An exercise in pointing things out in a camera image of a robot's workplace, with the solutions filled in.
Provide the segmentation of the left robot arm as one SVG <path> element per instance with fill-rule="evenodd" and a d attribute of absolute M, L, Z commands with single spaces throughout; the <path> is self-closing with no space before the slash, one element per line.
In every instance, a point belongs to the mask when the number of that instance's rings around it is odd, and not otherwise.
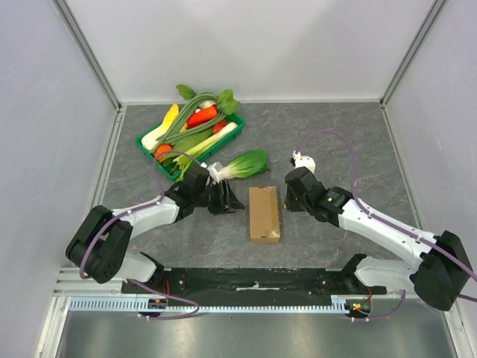
<path fill-rule="evenodd" d="M 156 227 L 179 222 L 205 207 L 213 215 L 243 210 L 228 180 L 219 180 L 214 166 L 196 166 L 184 179 L 145 203 L 109 210 L 93 207 L 66 248 L 66 258 L 83 279 L 107 283 L 136 280 L 147 293 L 161 290 L 162 264 L 145 253 L 128 251 L 130 240 Z"/>

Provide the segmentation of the brown cardboard express box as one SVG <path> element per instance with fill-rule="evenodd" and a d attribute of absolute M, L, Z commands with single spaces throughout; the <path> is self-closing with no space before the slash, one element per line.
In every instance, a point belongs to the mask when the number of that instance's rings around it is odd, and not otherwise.
<path fill-rule="evenodd" d="M 249 188 L 250 241 L 278 244 L 281 237 L 279 199 L 275 186 Z"/>

